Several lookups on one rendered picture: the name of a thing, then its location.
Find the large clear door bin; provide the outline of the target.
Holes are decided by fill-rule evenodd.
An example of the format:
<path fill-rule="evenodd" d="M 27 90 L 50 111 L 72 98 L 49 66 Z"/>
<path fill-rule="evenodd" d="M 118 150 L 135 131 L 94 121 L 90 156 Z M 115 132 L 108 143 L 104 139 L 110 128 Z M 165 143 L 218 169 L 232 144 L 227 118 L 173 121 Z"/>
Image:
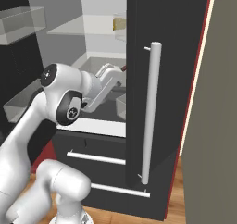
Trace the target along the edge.
<path fill-rule="evenodd" d="M 46 27 L 44 8 L 19 6 L 0 11 L 0 45 L 10 45 Z"/>

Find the small clear door bin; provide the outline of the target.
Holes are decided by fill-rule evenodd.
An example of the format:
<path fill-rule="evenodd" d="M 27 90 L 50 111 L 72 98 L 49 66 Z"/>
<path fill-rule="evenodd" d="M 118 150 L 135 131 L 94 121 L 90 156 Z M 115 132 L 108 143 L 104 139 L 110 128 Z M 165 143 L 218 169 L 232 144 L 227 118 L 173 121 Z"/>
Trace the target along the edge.
<path fill-rule="evenodd" d="M 40 80 L 37 79 L 4 104 L 4 110 L 9 122 L 16 123 L 19 120 L 30 102 L 31 95 L 40 87 Z"/>

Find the black freezer drawer front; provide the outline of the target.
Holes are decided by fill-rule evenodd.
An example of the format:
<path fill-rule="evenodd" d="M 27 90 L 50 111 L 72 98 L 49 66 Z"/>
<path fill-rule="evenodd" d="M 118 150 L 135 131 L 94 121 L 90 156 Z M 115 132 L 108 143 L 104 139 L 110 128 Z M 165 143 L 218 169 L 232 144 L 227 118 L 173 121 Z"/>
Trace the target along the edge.
<path fill-rule="evenodd" d="M 138 181 L 132 187 L 135 191 L 147 191 L 150 197 L 92 188 L 83 203 L 89 207 L 163 221 L 167 214 L 172 171 L 173 165 L 164 162 L 151 172 L 147 186 Z M 123 166 L 96 165 L 94 168 L 87 167 L 84 173 L 92 183 L 128 189 Z"/>
<path fill-rule="evenodd" d="M 67 156 L 68 152 L 72 152 L 124 160 L 125 139 L 74 131 L 57 131 L 52 143 L 58 161 L 83 172 L 92 182 L 119 185 L 125 181 L 124 165 Z"/>

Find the black fridge door with bins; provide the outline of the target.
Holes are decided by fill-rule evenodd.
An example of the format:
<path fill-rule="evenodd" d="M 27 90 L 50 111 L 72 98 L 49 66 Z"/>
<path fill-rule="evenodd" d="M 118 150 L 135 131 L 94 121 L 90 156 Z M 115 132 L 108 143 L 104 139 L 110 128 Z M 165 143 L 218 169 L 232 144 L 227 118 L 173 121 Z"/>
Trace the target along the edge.
<path fill-rule="evenodd" d="M 0 0 L 0 11 L 29 6 L 29 0 Z M 43 72 L 36 34 L 11 45 L 0 45 L 0 145 L 15 127 L 6 118 L 3 105 L 39 78 Z M 44 120 L 32 135 L 28 145 L 31 172 L 34 173 L 45 159 L 56 159 L 51 142 L 56 125 Z"/>

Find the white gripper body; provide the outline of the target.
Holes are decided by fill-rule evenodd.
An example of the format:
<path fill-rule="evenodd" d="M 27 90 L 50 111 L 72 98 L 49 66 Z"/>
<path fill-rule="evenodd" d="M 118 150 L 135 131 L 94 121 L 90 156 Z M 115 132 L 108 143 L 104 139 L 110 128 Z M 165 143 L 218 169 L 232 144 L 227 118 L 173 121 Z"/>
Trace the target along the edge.
<path fill-rule="evenodd" d="M 123 71 L 120 68 L 100 68 L 96 74 L 83 71 L 81 75 L 81 110 L 92 113 L 122 80 Z"/>

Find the yellow cheese block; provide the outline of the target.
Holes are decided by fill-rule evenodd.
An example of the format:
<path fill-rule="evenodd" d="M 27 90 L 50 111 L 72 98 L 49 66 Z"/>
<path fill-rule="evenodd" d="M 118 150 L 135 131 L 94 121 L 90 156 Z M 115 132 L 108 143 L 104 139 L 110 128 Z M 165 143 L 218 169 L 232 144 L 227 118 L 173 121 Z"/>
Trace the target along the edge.
<path fill-rule="evenodd" d="M 127 26 L 127 22 L 125 18 L 115 17 L 113 18 L 113 30 L 123 30 Z"/>

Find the grey-beige cabinet side panel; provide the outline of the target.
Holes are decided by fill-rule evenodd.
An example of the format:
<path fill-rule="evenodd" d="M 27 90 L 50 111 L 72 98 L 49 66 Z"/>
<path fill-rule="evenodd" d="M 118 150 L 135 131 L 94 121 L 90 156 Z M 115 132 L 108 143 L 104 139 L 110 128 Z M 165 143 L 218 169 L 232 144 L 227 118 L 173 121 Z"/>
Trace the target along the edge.
<path fill-rule="evenodd" d="M 182 168 L 186 224 L 237 224 L 237 0 L 214 0 Z"/>

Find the clear fridge drawer box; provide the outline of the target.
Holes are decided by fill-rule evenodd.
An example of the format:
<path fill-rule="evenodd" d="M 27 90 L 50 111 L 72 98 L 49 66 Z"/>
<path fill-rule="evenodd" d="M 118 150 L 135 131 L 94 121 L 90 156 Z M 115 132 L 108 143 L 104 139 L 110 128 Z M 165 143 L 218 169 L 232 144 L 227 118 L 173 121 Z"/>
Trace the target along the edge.
<path fill-rule="evenodd" d="M 122 119 L 126 119 L 126 94 L 116 99 L 116 109 L 117 115 Z"/>

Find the glass fridge shelf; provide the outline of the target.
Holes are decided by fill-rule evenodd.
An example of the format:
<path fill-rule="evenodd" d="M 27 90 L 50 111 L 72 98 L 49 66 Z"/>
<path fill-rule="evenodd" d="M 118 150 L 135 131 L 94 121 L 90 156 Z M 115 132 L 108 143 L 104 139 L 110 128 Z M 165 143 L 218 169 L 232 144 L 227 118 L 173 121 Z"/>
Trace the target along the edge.
<path fill-rule="evenodd" d="M 124 31 L 126 29 L 113 30 L 113 18 L 115 17 L 125 18 L 124 16 L 81 15 L 80 17 L 52 29 L 48 34 L 115 35 L 119 31 Z"/>

